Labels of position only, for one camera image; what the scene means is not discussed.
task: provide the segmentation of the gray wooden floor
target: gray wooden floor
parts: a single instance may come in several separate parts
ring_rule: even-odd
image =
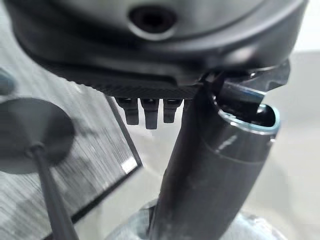
[[[136,160],[104,96],[56,77],[33,63],[18,47],[0,2],[0,68],[16,79],[8,98],[48,100],[74,119],[76,141],[67,161],[53,169],[70,215],[125,176]],[[40,240],[51,232],[36,174],[0,172],[0,239]]]

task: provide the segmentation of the black metal frame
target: black metal frame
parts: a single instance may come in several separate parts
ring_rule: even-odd
[[[151,240],[218,240],[243,205],[278,129],[278,112],[260,105],[255,124],[223,112],[205,88],[182,126],[155,207]]]

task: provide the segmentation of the round black disc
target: round black disc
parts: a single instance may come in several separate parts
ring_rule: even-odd
[[[70,117],[51,102],[19,98],[0,104],[0,171],[28,174],[37,171],[28,151],[42,145],[50,166],[69,154],[75,137]]]

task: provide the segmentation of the thin black rod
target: thin black rod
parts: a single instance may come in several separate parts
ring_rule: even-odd
[[[55,240],[79,240],[70,217],[67,214],[60,192],[50,172],[45,149],[33,147],[31,150],[37,166],[42,193]]]

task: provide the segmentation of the black cylindrical pole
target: black cylindrical pole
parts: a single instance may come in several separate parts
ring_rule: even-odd
[[[252,123],[203,89],[183,114],[150,229],[151,240],[218,240],[252,189],[280,126],[261,105]]]
[[[45,156],[45,149],[41,146],[36,146],[32,147],[30,152],[38,169],[42,193],[54,239],[79,240],[65,209],[55,180],[50,172],[49,164]]]

